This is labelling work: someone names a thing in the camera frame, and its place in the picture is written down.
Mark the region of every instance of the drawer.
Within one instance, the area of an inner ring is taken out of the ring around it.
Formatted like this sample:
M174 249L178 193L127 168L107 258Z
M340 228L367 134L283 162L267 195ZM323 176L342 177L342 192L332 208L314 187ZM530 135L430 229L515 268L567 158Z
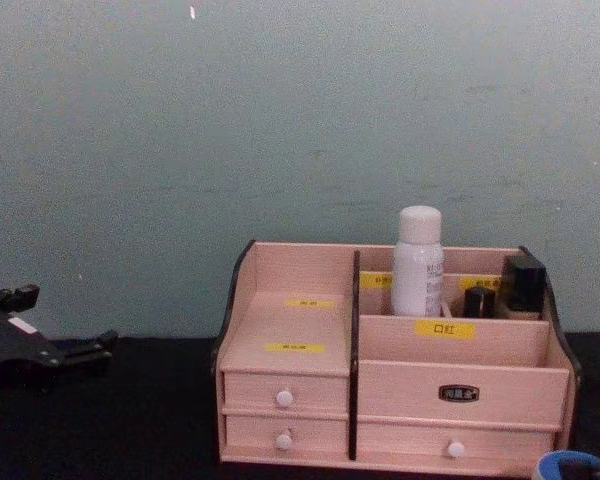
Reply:
M467 458L538 459L552 449L552 433L358 424L358 450Z
M566 369L364 360L359 369L358 413L559 430L568 378ZM477 400L440 399L440 388L450 385L479 389Z
M225 373L225 404L287 411L325 410L346 413L348 379Z
M345 420L228 416L226 422L230 446L274 448L280 455L294 451L343 453L347 448Z

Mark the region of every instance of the cosmetic storage box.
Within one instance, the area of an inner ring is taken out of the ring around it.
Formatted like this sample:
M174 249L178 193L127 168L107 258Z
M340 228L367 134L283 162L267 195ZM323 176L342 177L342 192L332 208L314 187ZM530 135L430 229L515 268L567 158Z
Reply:
M212 358L217 460L530 477L572 443L580 367L540 319L462 318L525 248L444 248L439 317L391 315L393 246L252 241Z

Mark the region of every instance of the black edge trim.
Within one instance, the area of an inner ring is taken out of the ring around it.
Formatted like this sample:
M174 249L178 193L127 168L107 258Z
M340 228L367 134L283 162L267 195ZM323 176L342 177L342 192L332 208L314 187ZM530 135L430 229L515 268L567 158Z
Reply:
M242 253L240 253L240 256L238 256L238 259L236 260L236 263L233 267L231 285L229 287L229 297L227 299L227 306L224 310L224 320L222 322L222 327L220 327L220 333L218 333L216 341L213 344L213 348L211 349L211 388L213 391L213 450L216 465L220 465L220 432L218 431L218 392L216 391L218 352L220 351L220 345L222 345L222 342L224 342L224 337L227 334L227 330L229 329L229 323L231 322L231 314L233 313L233 301L236 298L236 287L238 286L238 275L240 273L240 266L242 265L244 257L247 256L247 253L249 252L249 250L251 250L251 247L254 243L256 243L256 241L251 240L247 244L244 250L242 250Z
M520 246L520 250L522 250L526 255L530 255L534 258L533 255L527 247ZM553 286L551 285L551 280L549 279L549 273L545 272L545 287L547 294L549 295L549 309L551 310L551 317L553 319L553 328L556 331L556 336L558 337L558 343L560 347L564 351L565 355L569 359L571 366L573 367L574 373L574 382L575 389L574 399L573 399L573 415L571 417L571 431L569 434L569 448L575 447L576 441L576 425L578 421L578 409L580 405L580 386L582 385L582 365L578 361L578 358L571 350L569 346L569 342L567 342L567 337L564 335L564 331L562 330L562 326L560 325L560 318L558 317L558 307L556 305L556 296L553 293Z
M360 251L353 252L351 362L349 364L349 460L356 459L358 439L358 339L360 334Z

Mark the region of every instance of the blue object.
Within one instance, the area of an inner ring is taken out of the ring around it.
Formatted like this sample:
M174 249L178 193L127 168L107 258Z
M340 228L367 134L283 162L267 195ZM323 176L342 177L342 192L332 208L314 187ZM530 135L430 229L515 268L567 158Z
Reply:
M538 470L543 480L561 480L558 463L565 460L586 463L592 467L600 466L600 458L594 455L571 450L559 450L551 452L540 459Z

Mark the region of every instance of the black cap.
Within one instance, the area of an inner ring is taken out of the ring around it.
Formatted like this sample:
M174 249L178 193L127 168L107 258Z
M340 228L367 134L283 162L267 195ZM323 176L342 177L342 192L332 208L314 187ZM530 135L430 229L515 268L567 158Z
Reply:
M471 287L464 292L465 318L493 318L496 292L490 288Z
M531 255L507 257L503 281L507 307L518 312L541 312L545 268Z

